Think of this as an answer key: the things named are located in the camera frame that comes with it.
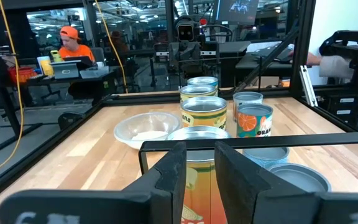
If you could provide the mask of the fresh sliced carrots can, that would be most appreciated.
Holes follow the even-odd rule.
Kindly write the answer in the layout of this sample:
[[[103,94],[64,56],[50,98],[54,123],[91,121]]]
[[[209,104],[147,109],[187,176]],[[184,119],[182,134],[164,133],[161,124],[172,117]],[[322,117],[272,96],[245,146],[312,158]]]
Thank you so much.
[[[237,108],[243,104],[257,103],[261,104],[263,102],[263,94],[252,92],[252,91],[243,91],[233,94],[233,120],[237,121]]]

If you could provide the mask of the yellow carrots can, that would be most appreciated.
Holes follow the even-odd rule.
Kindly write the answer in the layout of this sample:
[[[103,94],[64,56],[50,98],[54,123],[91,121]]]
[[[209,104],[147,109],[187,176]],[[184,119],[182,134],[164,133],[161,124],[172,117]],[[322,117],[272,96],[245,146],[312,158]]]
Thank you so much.
[[[216,77],[194,77],[187,81],[188,85],[212,85],[218,88],[218,79]]]

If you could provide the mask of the black background robot arms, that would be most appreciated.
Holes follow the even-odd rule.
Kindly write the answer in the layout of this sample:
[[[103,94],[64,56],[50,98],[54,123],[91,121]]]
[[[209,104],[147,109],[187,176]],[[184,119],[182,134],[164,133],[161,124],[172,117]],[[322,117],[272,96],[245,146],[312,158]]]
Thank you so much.
[[[167,64],[170,75],[190,79],[216,77],[220,56],[217,42],[173,42],[154,45],[155,56]]]

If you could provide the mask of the yellow green beans can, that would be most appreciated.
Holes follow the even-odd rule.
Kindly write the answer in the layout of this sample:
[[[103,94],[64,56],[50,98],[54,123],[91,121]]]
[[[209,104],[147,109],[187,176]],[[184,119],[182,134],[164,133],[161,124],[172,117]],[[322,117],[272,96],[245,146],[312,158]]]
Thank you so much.
[[[226,129],[227,101],[217,96],[197,96],[181,103],[182,126]]]

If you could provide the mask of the short salmon can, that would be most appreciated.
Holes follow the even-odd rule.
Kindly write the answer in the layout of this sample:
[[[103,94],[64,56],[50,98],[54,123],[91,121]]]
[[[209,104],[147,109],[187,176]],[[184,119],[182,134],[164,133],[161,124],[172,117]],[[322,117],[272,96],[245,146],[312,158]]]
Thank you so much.
[[[242,154],[263,168],[288,162],[290,150],[288,147],[266,147],[244,149]]]

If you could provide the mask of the short mushrooms can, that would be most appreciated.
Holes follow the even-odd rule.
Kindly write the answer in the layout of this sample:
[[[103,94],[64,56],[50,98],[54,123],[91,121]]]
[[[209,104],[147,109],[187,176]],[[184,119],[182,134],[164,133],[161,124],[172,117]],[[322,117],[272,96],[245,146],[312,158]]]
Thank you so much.
[[[331,184],[322,174],[303,165],[277,164],[269,167],[268,171],[307,192],[331,191]]]

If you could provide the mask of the red basket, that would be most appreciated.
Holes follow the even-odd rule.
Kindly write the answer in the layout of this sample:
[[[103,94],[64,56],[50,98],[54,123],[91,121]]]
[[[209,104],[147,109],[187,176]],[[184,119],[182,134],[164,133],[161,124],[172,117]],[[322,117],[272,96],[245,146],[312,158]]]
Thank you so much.
[[[13,83],[26,83],[28,79],[37,76],[37,72],[31,67],[21,67],[18,68],[18,73],[16,67],[8,68],[9,78]]]

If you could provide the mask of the black laptop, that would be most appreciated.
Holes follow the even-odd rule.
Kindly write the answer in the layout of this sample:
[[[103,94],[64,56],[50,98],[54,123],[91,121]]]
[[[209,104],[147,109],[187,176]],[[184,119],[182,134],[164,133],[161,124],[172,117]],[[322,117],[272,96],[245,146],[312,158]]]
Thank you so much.
[[[80,57],[65,57],[64,62],[74,62],[79,70],[85,70],[94,65],[93,61],[88,56]]]

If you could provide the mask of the person's hand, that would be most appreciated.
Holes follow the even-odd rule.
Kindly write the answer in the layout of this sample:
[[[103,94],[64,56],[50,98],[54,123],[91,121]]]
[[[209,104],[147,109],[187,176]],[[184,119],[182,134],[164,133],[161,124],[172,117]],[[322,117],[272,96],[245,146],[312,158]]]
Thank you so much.
[[[321,63],[321,56],[317,56],[312,54],[311,52],[308,52],[308,56],[307,56],[307,60],[306,60],[306,64],[307,66],[318,66]]]

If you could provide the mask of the yellow labelled tall can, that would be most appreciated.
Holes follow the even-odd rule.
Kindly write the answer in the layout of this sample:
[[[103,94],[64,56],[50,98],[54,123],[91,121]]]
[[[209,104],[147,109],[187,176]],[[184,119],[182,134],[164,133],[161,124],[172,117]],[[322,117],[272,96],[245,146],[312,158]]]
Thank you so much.
[[[216,87],[209,84],[196,84],[184,86],[180,89],[180,102],[198,96],[217,96]]]

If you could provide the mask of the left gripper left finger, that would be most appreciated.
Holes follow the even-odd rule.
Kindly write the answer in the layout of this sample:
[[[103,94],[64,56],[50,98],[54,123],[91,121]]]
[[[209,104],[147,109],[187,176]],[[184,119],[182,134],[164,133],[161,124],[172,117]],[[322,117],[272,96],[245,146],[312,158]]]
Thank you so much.
[[[23,190],[0,204],[0,224],[180,224],[186,144],[121,191]]]

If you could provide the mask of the mandarin oranges can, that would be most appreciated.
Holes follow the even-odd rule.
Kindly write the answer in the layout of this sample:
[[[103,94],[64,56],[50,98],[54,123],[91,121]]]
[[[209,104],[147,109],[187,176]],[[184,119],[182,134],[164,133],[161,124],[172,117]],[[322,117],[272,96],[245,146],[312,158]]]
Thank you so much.
[[[237,109],[237,138],[271,136],[273,108],[265,104],[243,104]]]

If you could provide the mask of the orange labelled tall can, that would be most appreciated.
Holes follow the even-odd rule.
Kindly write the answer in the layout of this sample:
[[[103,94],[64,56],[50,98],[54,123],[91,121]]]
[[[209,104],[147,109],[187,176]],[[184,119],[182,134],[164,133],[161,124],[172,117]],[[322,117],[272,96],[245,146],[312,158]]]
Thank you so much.
[[[189,126],[168,135],[168,140],[223,139],[231,135],[212,126]],[[220,198],[214,151],[188,151],[186,189],[181,224],[227,224]]]

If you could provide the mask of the translucent plastic bowl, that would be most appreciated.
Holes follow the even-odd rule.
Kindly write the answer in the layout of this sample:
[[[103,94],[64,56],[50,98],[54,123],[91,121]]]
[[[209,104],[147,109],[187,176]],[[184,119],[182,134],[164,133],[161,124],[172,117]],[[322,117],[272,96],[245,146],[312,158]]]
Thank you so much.
[[[165,131],[168,133],[168,136],[180,128],[181,119],[173,114],[163,112],[143,113],[127,118],[117,124],[114,128],[114,136],[118,141],[139,150],[145,141],[133,141],[131,138],[137,133]],[[149,141],[163,141],[165,139],[153,139]]]

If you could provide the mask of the person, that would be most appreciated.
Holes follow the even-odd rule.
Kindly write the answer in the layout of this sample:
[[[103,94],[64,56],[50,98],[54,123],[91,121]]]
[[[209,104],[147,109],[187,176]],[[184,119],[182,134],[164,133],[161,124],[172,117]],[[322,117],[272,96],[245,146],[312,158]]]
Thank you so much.
[[[60,29],[60,38],[63,45],[58,53],[61,58],[88,57],[92,62],[95,62],[91,49],[88,46],[79,43],[80,38],[78,31],[74,27],[63,26]]]

